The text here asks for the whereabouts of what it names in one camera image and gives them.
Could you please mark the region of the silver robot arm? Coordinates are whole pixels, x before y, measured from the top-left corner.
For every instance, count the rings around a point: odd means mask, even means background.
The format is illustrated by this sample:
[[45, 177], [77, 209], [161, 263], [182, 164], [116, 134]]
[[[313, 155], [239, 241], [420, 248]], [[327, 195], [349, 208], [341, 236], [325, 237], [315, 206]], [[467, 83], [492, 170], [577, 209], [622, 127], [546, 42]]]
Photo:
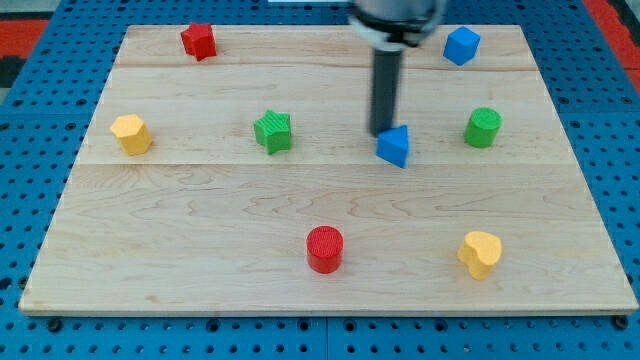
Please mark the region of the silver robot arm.
[[446, 0], [354, 0], [348, 23], [372, 49], [368, 130], [393, 127], [404, 50], [421, 45], [439, 26]]

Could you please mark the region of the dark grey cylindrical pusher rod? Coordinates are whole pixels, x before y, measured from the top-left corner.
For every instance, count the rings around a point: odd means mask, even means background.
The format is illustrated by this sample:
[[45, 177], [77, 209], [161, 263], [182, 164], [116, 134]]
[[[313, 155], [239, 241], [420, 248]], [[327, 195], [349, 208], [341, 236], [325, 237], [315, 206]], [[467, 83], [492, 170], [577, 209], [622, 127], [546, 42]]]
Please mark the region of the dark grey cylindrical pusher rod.
[[402, 51], [373, 52], [369, 132], [373, 136], [393, 127]]

